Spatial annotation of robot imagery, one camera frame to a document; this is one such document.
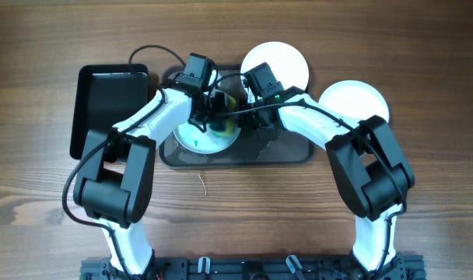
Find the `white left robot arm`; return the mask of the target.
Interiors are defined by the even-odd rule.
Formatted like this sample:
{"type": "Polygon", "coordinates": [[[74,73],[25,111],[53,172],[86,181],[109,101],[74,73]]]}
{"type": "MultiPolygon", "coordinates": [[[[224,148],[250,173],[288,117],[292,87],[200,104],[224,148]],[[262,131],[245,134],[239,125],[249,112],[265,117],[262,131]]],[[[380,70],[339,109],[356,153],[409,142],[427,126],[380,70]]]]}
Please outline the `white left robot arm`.
{"type": "Polygon", "coordinates": [[[190,54],[182,73],[166,80],[155,97],[108,130],[89,130],[82,157],[63,196],[85,210],[86,226],[102,229],[111,256],[100,274],[109,279],[155,279],[156,257],[145,236],[143,215],[152,197],[156,150],[180,125],[207,128],[217,64],[190,54]]]}

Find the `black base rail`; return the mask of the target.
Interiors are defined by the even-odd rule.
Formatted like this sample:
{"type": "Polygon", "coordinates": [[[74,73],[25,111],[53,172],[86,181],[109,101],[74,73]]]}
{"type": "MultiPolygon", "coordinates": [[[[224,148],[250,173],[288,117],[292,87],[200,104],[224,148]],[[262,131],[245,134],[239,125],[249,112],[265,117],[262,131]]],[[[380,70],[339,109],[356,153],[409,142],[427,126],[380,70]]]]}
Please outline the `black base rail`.
{"type": "MultiPolygon", "coordinates": [[[[83,261],[81,265],[79,279],[127,279],[107,257],[83,261]]],[[[146,276],[134,276],[135,279],[372,279],[349,255],[254,259],[157,257],[154,265],[148,268],[146,276]]],[[[379,278],[373,279],[425,280],[423,256],[397,254],[385,264],[379,278]]]]}

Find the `black water tray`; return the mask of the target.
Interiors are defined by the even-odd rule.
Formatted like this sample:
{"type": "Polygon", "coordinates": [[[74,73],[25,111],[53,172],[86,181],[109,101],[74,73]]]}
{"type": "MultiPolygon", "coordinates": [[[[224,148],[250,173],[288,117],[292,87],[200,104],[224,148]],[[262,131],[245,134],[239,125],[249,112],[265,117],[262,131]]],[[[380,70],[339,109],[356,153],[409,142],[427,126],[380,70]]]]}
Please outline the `black water tray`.
{"type": "Polygon", "coordinates": [[[148,103],[143,64],[85,65],[79,71],[69,154],[80,159],[88,130],[109,131],[148,103]]]}

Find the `white plate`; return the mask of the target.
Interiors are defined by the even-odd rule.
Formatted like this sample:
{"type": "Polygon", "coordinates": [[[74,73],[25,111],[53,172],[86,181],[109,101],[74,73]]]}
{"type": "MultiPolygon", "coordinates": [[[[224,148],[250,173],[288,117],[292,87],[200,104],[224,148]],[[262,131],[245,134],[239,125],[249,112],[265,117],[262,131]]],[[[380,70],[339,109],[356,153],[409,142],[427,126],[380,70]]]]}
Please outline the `white plate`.
{"type": "Polygon", "coordinates": [[[373,86],[357,81],[344,80],[326,88],[318,103],[335,112],[349,117],[368,119],[373,115],[390,122],[387,101],[373,86]]]}
{"type": "Polygon", "coordinates": [[[209,122],[195,123],[190,119],[178,126],[173,134],[186,149],[199,154],[213,154],[229,148],[238,138],[241,128],[235,122],[235,130],[229,137],[217,137],[209,128],[209,122]]]}
{"type": "Polygon", "coordinates": [[[249,74],[248,103],[279,103],[307,93],[310,71],[304,56],[295,47],[278,41],[253,48],[244,58],[240,72],[249,74]]]}

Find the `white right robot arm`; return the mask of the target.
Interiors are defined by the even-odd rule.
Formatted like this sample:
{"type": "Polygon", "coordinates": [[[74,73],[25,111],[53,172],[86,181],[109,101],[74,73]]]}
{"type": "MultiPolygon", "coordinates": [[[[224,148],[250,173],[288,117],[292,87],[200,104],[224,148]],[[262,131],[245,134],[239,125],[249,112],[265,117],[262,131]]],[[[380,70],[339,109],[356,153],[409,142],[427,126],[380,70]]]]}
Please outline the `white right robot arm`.
{"type": "Polygon", "coordinates": [[[284,87],[266,62],[243,76],[258,100],[240,107],[239,117],[258,126],[279,122],[327,153],[338,193],[356,217],[353,274],[383,278],[396,257],[395,222],[406,213],[407,194],[415,184],[388,121],[375,114],[367,97],[343,113],[314,101],[299,87],[284,87]]]}

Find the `green yellow sponge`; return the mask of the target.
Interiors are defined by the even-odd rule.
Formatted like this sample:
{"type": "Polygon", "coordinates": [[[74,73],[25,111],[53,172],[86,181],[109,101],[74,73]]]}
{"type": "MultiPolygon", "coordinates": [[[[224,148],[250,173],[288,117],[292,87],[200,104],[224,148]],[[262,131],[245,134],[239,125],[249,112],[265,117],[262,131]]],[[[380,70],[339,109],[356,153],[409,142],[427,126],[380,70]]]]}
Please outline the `green yellow sponge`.
{"type": "MultiPolygon", "coordinates": [[[[237,101],[232,96],[228,95],[228,101],[226,112],[223,113],[234,112],[237,108],[237,101]]],[[[217,137],[229,137],[235,130],[235,120],[215,116],[215,119],[209,122],[209,128],[217,137]]]]}

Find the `grey serving tray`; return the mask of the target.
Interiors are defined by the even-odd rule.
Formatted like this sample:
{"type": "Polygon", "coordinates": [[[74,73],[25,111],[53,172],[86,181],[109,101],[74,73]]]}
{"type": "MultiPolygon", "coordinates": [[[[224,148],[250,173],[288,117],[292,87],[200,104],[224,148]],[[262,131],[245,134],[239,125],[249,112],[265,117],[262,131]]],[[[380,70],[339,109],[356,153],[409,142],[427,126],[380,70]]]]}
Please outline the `grey serving tray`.
{"type": "Polygon", "coordinates": [[[277,140],[259,141],[252,131],[241,128],[236,141],[221,152],[192,152],[171,132],[159,146],[158,153],[164,164],[172,169],[211,169],[301,164],[313,157],[314,150],[312,141],[285,129],[277,140]]]}

